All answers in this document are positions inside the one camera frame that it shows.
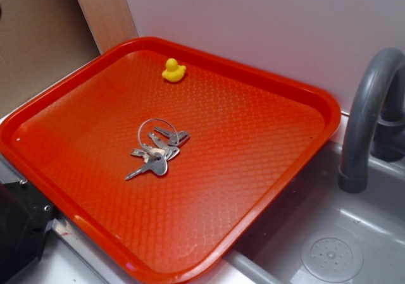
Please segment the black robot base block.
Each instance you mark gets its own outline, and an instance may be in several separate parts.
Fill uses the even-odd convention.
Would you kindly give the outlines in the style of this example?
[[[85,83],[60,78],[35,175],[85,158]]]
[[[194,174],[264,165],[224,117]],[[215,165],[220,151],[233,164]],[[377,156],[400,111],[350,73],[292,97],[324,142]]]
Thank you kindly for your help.
[[[42,259],[56,208],[32,183],[1,184],[1,283]]]

